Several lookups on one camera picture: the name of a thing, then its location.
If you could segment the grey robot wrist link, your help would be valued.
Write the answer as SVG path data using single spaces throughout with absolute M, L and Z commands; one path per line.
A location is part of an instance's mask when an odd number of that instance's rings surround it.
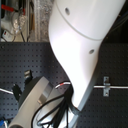
M 31 80 L 19 98 L 9 128 L 73 128 L 80 110 L 72 103 L 73 87 L 61 93 L 45 77 Z

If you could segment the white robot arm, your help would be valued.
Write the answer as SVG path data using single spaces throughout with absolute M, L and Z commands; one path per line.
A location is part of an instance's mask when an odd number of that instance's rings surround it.
M 94 85 L 98 53 L 126 0 L 54 0 L 49 20 L 53 53 L 74 89 L 72 103 L 82 110 Z

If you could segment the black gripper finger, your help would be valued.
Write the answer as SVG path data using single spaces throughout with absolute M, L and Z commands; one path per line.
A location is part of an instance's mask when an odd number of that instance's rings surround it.
M 24 72 L 25 85 L 28 84 L 32 80 L 32 72 L 31 70 L 27 70 Z

